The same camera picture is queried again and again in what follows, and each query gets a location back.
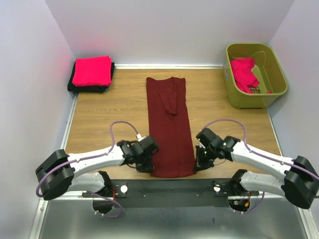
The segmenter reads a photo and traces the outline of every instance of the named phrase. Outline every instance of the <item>maroon garment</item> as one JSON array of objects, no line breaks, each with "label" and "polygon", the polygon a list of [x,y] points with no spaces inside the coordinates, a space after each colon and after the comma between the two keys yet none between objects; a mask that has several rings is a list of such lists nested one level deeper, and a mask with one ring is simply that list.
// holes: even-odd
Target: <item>maroon garment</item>
[{"label": "maroon garment", "polygon": [[195,165],[186,106],[185,79],[146,79],[150,135],[159,145],[153,156],[154,177],[192,175]]}]

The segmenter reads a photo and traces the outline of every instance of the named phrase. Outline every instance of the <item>olive green container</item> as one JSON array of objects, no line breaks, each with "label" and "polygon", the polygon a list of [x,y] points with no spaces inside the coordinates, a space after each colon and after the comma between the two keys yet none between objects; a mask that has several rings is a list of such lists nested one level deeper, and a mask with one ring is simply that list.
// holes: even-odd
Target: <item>olive green container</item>
[{"label": "olive green container", "polygon": [[[250,88],[254,94],[241,91],[235,83],[230,62],[238,58],[253,58],[252,72],[259,80],[258,88]],[[236,43],[226,48],[224,78],[230,105],[234,108],[265,108],[287,91],[287,82],[273,50],[259,43]]]}]

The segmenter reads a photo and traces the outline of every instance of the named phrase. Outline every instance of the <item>wooden table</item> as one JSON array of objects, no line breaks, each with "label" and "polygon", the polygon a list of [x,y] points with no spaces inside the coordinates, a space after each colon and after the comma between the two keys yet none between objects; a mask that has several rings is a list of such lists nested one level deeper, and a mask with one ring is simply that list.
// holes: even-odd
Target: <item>wooden table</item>
[{"label": "wooden table", "polygon": [[[171,76],[186,78],[186,104],[193,139],[212,120],[231,118],[247,127],[248,143],[279,154],[266,109],[241,109],[230,106],[221,69],[116,70],[110,91],[104,94],[79,94],[68,138],[67,153],[80,153],[111,146],[109,126],[117,120],[132,123],[142,135],[149,133],[146,77],[157,80]],[[243,138],[242,128],[232,122],[218,122],[210,127],[222,138]],[[116,141],[134,140],[134,131],[125,124],[114,126]],[[226,161],[187,178],[229,178],[240,168],[262,173],[248,165]],[[105,168],[111,179],[152,179],[124,165]]]}]

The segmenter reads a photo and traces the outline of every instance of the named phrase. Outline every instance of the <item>folded pink cloth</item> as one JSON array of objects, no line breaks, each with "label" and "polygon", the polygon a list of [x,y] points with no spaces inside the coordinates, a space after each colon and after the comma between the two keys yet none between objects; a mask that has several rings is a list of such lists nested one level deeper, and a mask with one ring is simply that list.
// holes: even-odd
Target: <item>folded pink cloth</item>
[{"label": "folded pink cloth", "polygon": [[252,58],[240,58],[230,62],[237,87],[246,93],[253,94],[249,87],[257,88],[259,81],[251,72],[255,66]]},{"label": "folded pink cloth", "polygon": [[111,84],[112,59],[108,56],[75,60],[75,86],[109,86]]}]

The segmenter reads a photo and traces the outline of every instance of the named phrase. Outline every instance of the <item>gray floor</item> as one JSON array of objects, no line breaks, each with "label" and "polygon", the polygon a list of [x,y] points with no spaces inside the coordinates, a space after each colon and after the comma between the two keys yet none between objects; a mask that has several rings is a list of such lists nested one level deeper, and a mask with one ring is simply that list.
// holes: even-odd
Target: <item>gray floor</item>
[{"label": "gray floor", "polygon": [[298,209],[283,198],[266,198],[247,215],[228,208],[126,209],[118,219],[95,216],[92,201],[53,200],[41,239],[306,239]]}]

